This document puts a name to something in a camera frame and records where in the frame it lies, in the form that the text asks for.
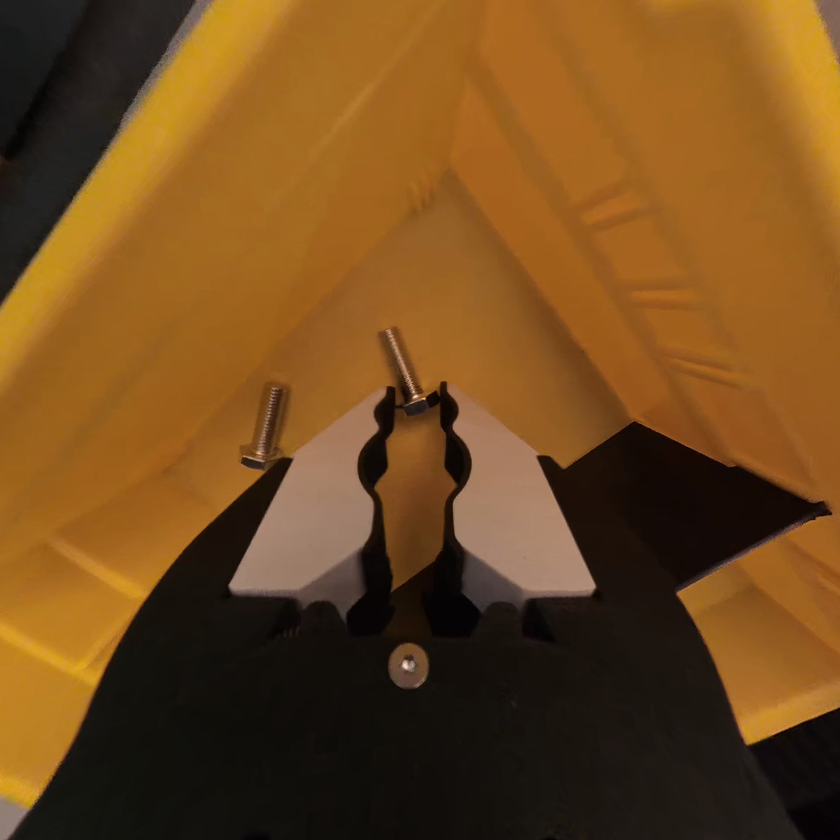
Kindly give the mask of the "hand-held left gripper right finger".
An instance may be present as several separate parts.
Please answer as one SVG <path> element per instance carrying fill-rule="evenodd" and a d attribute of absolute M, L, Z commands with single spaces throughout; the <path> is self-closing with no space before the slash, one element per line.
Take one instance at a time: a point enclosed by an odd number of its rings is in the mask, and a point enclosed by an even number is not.
<path fill-rule="evenodd" d="M 538 452 L 458 386 L 441 382 L 442 548 L 423 608 L 433 635 L 470 635 L 491 606 L 591 598 L 596 584 Z"/>

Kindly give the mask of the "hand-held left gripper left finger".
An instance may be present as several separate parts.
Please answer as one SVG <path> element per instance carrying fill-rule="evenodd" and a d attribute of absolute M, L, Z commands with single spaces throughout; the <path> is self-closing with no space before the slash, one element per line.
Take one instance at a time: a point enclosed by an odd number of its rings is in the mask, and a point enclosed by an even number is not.
<path fill-rule="evenodd" d="M 382 499 L 386 442 L 396 392 L 365 397 L 291 460 L 229 589 L 332 604 L 352 634 L 380 634 L 391 621 L 393 574 Z"/>

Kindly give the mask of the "steel hex bolt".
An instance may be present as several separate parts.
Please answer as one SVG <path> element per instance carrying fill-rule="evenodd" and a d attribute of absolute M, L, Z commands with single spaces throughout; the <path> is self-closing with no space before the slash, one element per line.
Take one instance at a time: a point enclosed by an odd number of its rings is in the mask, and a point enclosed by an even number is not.
<path fill-rule="evenodd" d="M 270 381 L 264 385 L 252 437 L 239 449 L 239 462 L 243 467 L 265 471 L 282 457 L 279 440 L 288 393 L 283 384 Z"/>
<path fill-rule="evenodd" d="M 384 329 L 378 335 L 402 400 L 396 407 L 407 417 L 418 417 L 435 408 L 439 404 L 439 394 L 422 386 L 399 328 Z"/>

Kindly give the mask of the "yellow divided parts bin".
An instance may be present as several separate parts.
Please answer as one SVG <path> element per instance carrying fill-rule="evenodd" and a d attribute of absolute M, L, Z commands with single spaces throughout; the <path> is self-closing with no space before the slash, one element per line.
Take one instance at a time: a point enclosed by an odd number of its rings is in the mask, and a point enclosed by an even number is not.
<path fill-rule="evenodd" d="M 565 468 L 631 423 L 828 521 L 691 584 L 739 736 L 838 710 L 838 63 L 817 2 L 214 2 L 2 306 L 2 799 L 153 585 L 388 385 Z"/>

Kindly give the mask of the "black bin divider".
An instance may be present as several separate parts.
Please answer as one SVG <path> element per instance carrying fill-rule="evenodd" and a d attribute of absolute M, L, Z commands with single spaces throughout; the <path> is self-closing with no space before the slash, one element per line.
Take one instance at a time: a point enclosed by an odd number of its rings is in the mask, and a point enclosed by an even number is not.
<path fill-rule="evenodd" d="M 678 591 L 766 543 L 829 518 L 811 501 L 630 423 L 567 467 L 541 459 L 573 527 L 643 545 Z"/>

